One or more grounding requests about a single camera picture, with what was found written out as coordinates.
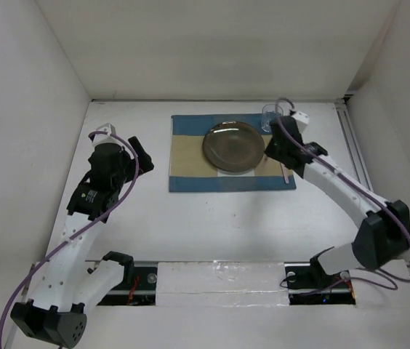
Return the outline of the blue beige checked placemat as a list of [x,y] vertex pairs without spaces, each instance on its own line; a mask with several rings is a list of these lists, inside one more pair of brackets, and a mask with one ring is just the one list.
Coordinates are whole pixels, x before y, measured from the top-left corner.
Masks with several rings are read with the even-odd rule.
[[204,157],[202,142],[205,134],[224,121],[242,121],[253,126],[268,144],[271,134],[260,126],[261,113],[173,115],[169,165],[171,193],[232,193],[249,191],[294,190],[297,188],[291,172],[286,184],[281,163],[263,158],[247,172],[231,173],[211,165]]

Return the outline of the brown ceramic plate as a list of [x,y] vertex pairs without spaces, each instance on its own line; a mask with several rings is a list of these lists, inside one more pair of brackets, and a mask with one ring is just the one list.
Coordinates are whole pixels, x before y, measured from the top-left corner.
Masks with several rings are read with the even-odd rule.
[[202,142],[205,159],[218,169],[231,173],[254,169],[261,162],[264,150],[262,135],[242,121],[216,124]]

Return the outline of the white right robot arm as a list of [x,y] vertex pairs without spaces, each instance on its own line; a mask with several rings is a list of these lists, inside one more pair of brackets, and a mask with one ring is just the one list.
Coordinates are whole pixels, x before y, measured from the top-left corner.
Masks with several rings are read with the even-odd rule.
[[271,121],[272,138],[265,154],[324,192],[352,222],[335,227],[341,236],[308,262],[307,274],[316,286],[326,286],[338,273],[376,271],[410,252],[410,212],[401,200],[389,201],[348,175],[318,143],[304,143],[308,118],[279,116]]

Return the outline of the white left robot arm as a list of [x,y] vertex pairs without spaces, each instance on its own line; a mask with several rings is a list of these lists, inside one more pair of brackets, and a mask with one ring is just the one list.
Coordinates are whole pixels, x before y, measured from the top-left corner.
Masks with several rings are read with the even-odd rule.
[[92,271],[86,258],[109,215],[127,198],[140,175],[153,170],[150,155],[136,137],[122,140],[110,132],[90,134],[94,150],[90,169],[67,205],[57,247],[37,268],[44,268],[38,286],[25,302],[16,302],[11,319],[27,337],[74,348],[87,325],[87,315],[114,287],[137,284],[134,259],[109,251]]

